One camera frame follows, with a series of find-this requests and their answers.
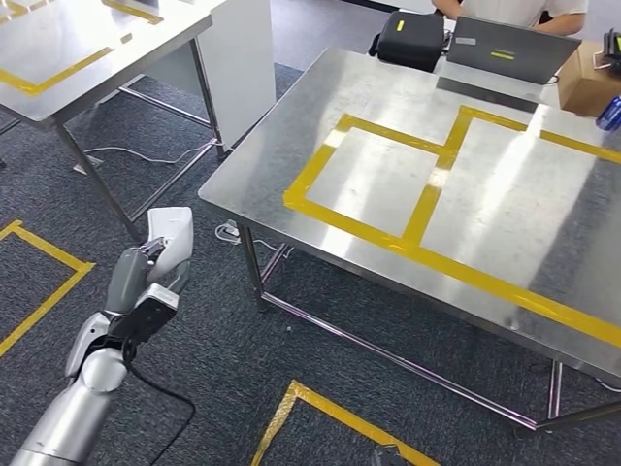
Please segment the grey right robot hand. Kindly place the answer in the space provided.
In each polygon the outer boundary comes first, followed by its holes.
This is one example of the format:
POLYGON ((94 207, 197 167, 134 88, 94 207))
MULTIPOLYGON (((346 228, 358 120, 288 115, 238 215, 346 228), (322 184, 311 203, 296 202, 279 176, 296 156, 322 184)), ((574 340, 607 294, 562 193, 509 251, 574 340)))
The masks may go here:
POLYGON ((378 445, 370 456, 371 466, 407 466, 407 461, 394 444, 378 445))

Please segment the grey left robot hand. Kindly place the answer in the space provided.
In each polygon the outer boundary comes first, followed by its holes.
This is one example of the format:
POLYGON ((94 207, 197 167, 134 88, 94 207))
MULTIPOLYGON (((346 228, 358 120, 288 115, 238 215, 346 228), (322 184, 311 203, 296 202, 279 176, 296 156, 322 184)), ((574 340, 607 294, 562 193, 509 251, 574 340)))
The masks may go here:
POLYGON ((150 285, 169 272, 174 276, 164 288, 180 295, 189 281, 190 259, 190 250, 176 251, 164 237, 124 250, 112 271, 102 314, 108 320, 125 316, 150 285))

